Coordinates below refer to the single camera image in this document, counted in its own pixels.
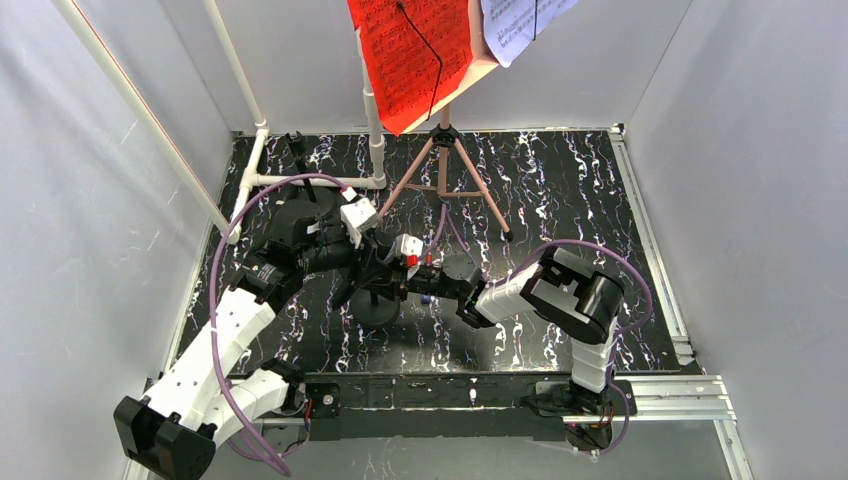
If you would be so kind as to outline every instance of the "wire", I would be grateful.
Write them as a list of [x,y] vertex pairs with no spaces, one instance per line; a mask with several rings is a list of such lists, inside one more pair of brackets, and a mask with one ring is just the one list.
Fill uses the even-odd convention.
[[451,227],[453,234],[456,236],[456,241],[459,242],[459,246],[462,247],[462,250],[471,256],[471,249],[468,248],[468,244],[465,243],[465,239],[462,238],[462,235],[459,234],[459,229],[456,228],[456,225],[453,223],[453,218],[450,216],[450,213],[447,215],[448,217],[448,226]]
[[295,445],[302,445],[304,442],[306,442],[306,440],[295,440],[295,441],[293,441],[292,443],[289,444],[288,447],[286,447],[285,450],[283,450],[283,453],[288,452]]
[[412,23],[412,19],[409,18],[409,14],[406,13],[406,7],[403,5],[403,2],[397,2],[397,7],[400,9],[401,13],[403,13],[404,18],[406,18],[406,21],[409,22],[409,25],[412,27],[412,29],[415,30],[415,33],[417,33],[418,36],[421,37],[421,40],[424,41],[424,44],[427,45],[427,48],[429,48],[431,52],[433,52],[433,55],[439,62],[439,73],[436,74],[436,86],[433,87],[433,98],[430,99],[430,109],[427,110],[427,120],[430,120],[430,116],[433,114],[433,105],[436,104],[436,92],[439,91],[439,82],[442,79],[442,57],[440,57],[439,54],[436,53],[436,50],[433,48],[432,45],[430,45],[430,42],[427,41],[427,38],[424,37],[424,34],[421,33],[420,30],[418,30],[418,27],[416,27],[414,23]]
[[303,407],[306,406],[306,403],[307,403],[306,400],[304,400],[304,401],[300,402],[300,406],[297,407],[297,410],[295,410],[294,412],[292,412],[292,413],[281,413],[280,415],[282,415],[284,417],[293,417],[293,416],[295,416],[298,413],[303,411]]
[[436,235],[433,237],[432,240],[430,240],[430,243],[427,244],[427,248],[425,248],[424,251],[421,252],[421,256],[423,258],[427,258],[427,254],[430,253],[433,250],[433,248],[436,246],[436,243],[438,243],[439,239],[442,238],[442,232],[445,229],[445,218],[447,217],[447,214],[448,214],[447,204],[442,203],[442,215],[439,218],[439,226],[436,227]]
[[[604,418],[606,418],[607,415],[609,415],[609,418],[607,419],[606,422],[604,422]],[[612,423],[613,418],[615,418],[615,405],[610,403],[609,414],[607,414],[607,408],[604,407],[604,411],[603,411],[603,413],[601,413],[601,419],[600,419],[600,421],[598,421],[598,423],[595,424],[595,427],[597,427],[597,428],[609,427],[610,424]]]
[[532,397],[527,397],[527,398],[524,399],[524,401],[527,403],[527,405],[530,405],[531,407],[535,408],[536,410],[542,410],[542,411],[551,412],[551,413],[574,413],[573,408],[558,407],[556,405],[549,405],[549,404],[540,403],[539,401],[537,401],[535,398],[532,398]]
[[239,446],[236,444],[236,442],[234,442],[234,441],[233,441],[233,439],[232,439],[232,438],[228,438],[228,439],[227,439],[227,445],[229,445],[229,446],[230,446],[230,448],[231,448],[234,452],[236,452],[237,454],[241,455],[242,457],[244,457],[244,458],[246,458],[246,459],[248,459],[248,460],[252,460],[252,461],[254,461],[254,462],[261,462],[261,461],[262,461],[262,457],[260,457],[260,456],[258,456],[258,455],[254,455],[254,454],[252,454],[252,453],[247,453],[247,452],[245,452],[244,450],[242,450],[242,449],[241,449],[241,447],[239,447]]
[[536,25],[539,18],[539,0],[536,0],[536,10],[533,13],[533,41],[536,41]]
[[303,426],[306,428],[306,433],[309,433],[309,415],[312,414],[312,399],[309,399],[309,408],[306,409],[306,415],[303,416]]

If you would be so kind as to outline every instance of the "white sheet music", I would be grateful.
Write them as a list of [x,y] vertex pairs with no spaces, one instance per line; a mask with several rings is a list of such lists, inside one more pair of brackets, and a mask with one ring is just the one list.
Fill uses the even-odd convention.
[[[508,67],[536,37],[577,0],[480,0],[483,36],[498,62]],[[538,17],[534,10],[538,5]]]

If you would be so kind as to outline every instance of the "white panel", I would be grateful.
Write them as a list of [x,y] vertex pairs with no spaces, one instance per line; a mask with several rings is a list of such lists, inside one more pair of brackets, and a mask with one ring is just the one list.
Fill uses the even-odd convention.
[[[149,45],[182,48],[157,18],[146,17],[160,37]],[[171,55],[160,71],[180,71]],[[112,411],[164,360],[207,219],[50,2],[0,2],[0,58],[0,478],[120,478]],[[201,82],[155,79],[171,85],[155,86],[155,110],[216,134],[197,118],[209,111]]]
[[848,3],[696,0],[627,143],[757,478],[844,478]]
[[77,3],[217,198],[232,154],[232,135],[162,5],[137,0]]
[[[253,131],[202,0],[162,3],[230,128]],[[460,97],[451,120],[462,129],[626,122],[689,3],[581,0],[512,67],[492,72]],[[273,133],[366,130],[347,2],[218,5]]]

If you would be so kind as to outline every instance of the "tripod stand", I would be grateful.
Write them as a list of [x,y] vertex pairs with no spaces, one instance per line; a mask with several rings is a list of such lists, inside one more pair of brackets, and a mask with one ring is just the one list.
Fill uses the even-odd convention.
[[[421,165],[421,162],[424,161],[425,158],[430,154],[430,150],[433,147],[439,147],[439,186],[433,187],[430,185],[414,185],[410,184],[409,180],[412,178],[412,175],[418,170],[418,167]],[[448,158],[450,158],[450,149],[456,149],[457,153],[459,153],[460,158],[462,158],[463,163],[465,163],[465,167],[468,169],[468,173],[471,174],[471,178],[474,179],[474,183],[477,184],[477,188],[479,191],[477,192],[448,192]],[[392,194],[389,196],[389,199],[386,201],[383,208],[380,209],[380,216],[386,214],[391,208],[392,204],[397,200],[398,195],[404,188],[414,188],[416,190],[436,190],[436,193],[440,198],[449,198],[449,197],[483,197],[486,200],[486,203],[489,204],[489,208],[492,209],[492,212],[495,214],[495,218],[498,219],[498,223],[501,225],[501,229],[503,229],[504,239],[507,242],[511,242],[513,239],[512,230],[509,228],[509,224],[506,223],[506,219],[504,219],[503,214],[501,214],[498,205],[495,203],[495,200],[492,198],[492,195],[489,193],[489,189],[486,186],[486,183],[480,177],[480,174],[477,173],[477,168],[471,162],[471,158],[468,157],[468,152],[465,151],[465,147],[462,146],[462,142],[459,141],[459,132],[456,131],[450,124],[450,104],[447,104],[442,108],[441,119],[439,120],[439,124],[430,131],[430,138],[427,139],[427,143],[424,144],[424,147],[421,148],[421,152],[418,153],[418,156],[415,157],[415,160],[412,162],[412,165],[409,166],[409,169],[403,175],[400,182],[398,182],[395,189],[392,191]]]

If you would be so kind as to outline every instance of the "black marble floor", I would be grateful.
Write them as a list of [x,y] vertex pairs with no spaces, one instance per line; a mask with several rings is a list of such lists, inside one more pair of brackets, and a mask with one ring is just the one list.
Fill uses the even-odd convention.
[[[505,243],[497,221],[481,198],[449,202],[451,215],[471,253],[490,278],[507,274],[533,248],[547,240],[581,238],[619,252],[653,285],[606,132],[474,132],[463,134],[462,140],[515,232],[515,241]],[[390,188],[425,141],[424,135],[387,138],[385,164]],[[252,143],[252,138],[240,138],[234,143],[221,200],[221,208],[228,217]],[[307,152],[312,152],[313,170],[338,176],[365,176],[370,172],[365,136],[312,136],[307,137],[307,146]],[[266,153],[259,165],[260,173],[294,173],[284,141],[272,138]],[[435,166],[434,149],[416,181],[435,185]],[[449,170],[449,190],[475,189],[456,153]],[[389,194],[390,189],[368,192],[378,208]],[[270,218],[275,197],[273,194],[269,197],[247,215],[245,232],[239,244],[228,250],[222,275],[244,257],[254,234]],[[439,208],[440,200],[435,192],[405,190],[383,224],[416,235],[426,243],[438,225]],[[456,240],[446,235],[442,249],[434,251],[436,258],[459,248]],[[219,238],[217,231],[211,234],[178,354],[208,321],[207,276]],[[634,322],[645,307],[638,287],[614,262],[595,252],[579,253],[593,259],[608,274],[622,279],[627,287],[627,315],[620,322]],[[294,361],[306,371],[322,372],[568,371],[571,368],[569,342],[555,326],[519,316],[494,328],[474,330],[455,316],[455,302],[445,301],[443,308],[443,302],[438,300],[422,305],[417,297],[411,296],[393,326],[380,331],[362,330],[352,322],[345,308],[341,311],[328,308],[329,292],[339,280],[338,274],[309,276],[304,289],[259,335],[236,368],[252,370],[273,356]],[[654,312],[641,331],[628,335],[620,344],[620,369],[674,371],[680,368],[656,302]]]

